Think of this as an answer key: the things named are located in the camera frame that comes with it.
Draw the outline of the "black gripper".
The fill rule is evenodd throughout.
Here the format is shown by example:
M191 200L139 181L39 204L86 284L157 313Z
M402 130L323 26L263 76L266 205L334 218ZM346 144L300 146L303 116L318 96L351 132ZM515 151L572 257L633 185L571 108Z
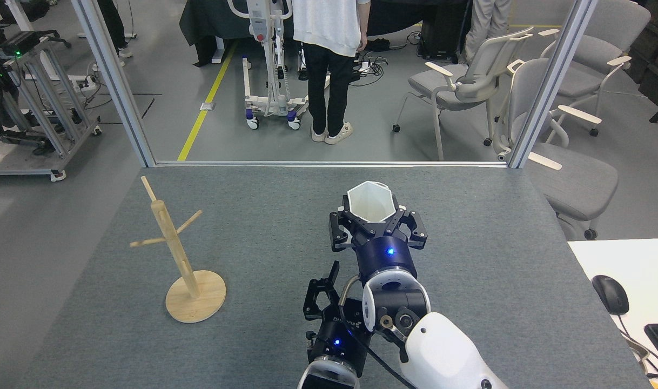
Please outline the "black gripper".
M356 374L362 374L367 357L364 345L370 345L371 336L362 316L362 302L348 298L343 307L344 316L351 330L347 330L338 310L339 293L334 283L340 269L339 261L334 261L327 278L309 281L303 305L305 319L321 319L322 323L314 343L307 350L308 361L319 357L332 356L347 362ZM324 310L317 305L319 293L325 292L330 301Z
M420 215L400 206L386 219L386 236L373 237L373 223L354 214L349 206L331 212L331 248L334 252L354 249L360 281L366 283L376 271L400 267L418 276L409 247L425 248L428 234Z

